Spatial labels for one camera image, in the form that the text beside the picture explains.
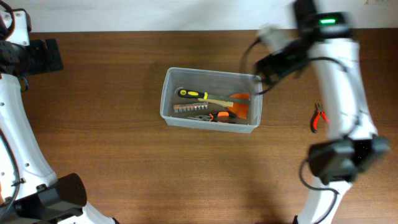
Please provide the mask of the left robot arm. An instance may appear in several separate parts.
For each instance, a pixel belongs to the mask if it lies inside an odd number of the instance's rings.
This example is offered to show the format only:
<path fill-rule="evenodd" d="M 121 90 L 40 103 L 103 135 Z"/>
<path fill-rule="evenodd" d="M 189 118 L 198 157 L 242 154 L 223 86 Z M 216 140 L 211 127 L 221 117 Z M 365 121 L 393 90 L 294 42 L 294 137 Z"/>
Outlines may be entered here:
<path fill-rule="evenodd" d="M 1 223 L 117 223 L 89 203 L 78 174 L 57 177 L 27 119 L 20 82 L 61 69 L 55 39 L 1 41 Z"/>

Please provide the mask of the orange black needle-nose pliers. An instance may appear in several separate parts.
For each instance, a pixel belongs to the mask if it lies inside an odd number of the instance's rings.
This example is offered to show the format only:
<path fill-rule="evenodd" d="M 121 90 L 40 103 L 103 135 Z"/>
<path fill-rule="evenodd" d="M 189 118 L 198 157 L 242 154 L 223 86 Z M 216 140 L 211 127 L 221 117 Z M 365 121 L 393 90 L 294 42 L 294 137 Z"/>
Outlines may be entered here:
<path fill-rule="evenodd" d="M 238 117 L 229 111 L 220 111 L 216 113 L 201 114 L 195 116 L 188 116 L 187 119 L 196 121 L 216 122 L 216 123 L 231 123 L 234 124 Z"/>

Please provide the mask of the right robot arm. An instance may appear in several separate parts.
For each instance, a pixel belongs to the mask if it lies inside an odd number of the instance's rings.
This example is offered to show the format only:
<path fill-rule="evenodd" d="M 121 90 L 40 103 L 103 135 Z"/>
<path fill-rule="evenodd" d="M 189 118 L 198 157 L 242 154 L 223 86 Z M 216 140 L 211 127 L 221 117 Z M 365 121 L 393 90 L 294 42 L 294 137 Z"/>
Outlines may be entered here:
<path fill-rule="evenodd" d="M 331 223 L 345 193 L 390 150 L 369 112 L 359 66 L 359 43 L 343 12 L 320 13 L 312 0 L 293 2 L 298 38 L 272 28 L 259 39 L 271 53 L 258 61 L 255 74 L 273 88 L 291 73 L 313 64 L 328 116 L 328 140 L 309 147 L 300 167 L 309 167 L 313 182 L 295 223 Z"/>

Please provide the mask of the orange socket bit holder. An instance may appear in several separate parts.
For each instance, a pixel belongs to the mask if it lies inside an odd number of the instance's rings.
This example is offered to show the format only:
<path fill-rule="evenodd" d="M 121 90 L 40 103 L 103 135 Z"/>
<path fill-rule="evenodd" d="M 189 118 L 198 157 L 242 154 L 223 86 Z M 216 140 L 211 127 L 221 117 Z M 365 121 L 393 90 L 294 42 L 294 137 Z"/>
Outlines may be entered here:
<path fill-rule="evenodd" d="M 183 113 L 183 112 L 207 110 L 207 109 L 208 109 L 207 102 L 173 105 L 174 113 Z"/>

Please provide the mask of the small red-handled pliers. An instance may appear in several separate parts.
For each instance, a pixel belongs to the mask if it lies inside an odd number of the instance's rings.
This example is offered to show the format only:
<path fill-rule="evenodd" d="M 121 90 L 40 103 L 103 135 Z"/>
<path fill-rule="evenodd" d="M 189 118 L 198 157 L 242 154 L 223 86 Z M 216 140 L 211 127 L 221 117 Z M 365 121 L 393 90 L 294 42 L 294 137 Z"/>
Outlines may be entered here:
<path fill-rule="evenodd" d="M 318 121 L 320 118 L 322 118 L 326 122 L 326 124 L 330 123 L 328 116 L 325 114 L 325 111 L 323 110 L 322 104 L 315 103 L 315 111 L 310 120 L 310 129 L 312 133 L 318 132 Z"/>

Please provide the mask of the orange scraper wooden handle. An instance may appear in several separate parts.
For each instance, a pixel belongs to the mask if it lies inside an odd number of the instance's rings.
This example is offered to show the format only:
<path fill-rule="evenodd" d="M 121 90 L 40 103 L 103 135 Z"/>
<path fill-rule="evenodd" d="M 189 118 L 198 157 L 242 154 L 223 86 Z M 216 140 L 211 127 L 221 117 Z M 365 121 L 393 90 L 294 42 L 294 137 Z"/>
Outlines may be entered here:
<path fill-rule="evenodd" d="M 227 108 L 230 112 L 234 113 L 238 118 L 247 119 L 248 118 L 248 108 L 249 104 L 242 104 L 242 103 L 233 103 L 228 101 L 220 101 L 220 100 L 204 100 L 198 99 L 200 102 L 208 102 L 213 103 L 224 108 Z"/>

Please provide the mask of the file with yellow-black handle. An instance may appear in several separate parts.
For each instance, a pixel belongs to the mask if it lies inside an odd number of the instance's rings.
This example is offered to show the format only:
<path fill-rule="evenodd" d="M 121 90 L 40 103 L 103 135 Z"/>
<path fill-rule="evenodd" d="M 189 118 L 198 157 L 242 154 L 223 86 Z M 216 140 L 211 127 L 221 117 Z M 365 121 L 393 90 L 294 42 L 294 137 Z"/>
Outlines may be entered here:
<path fill-rule="evenodd" d="M 242 103 L 249 104 L 250 102 L 250 94 L 237 94 L 230 96 L 221 96 L 221 95 L 211 95 L 208 92 L 199 92 L 187 89 L 180 89 L 177 91 L 177 95 L 182 98 L 193 98 L 193 99 L 204 99 L 204 100 L 220 100 L 220 101 L 228 101 L 233 103 Z"/>

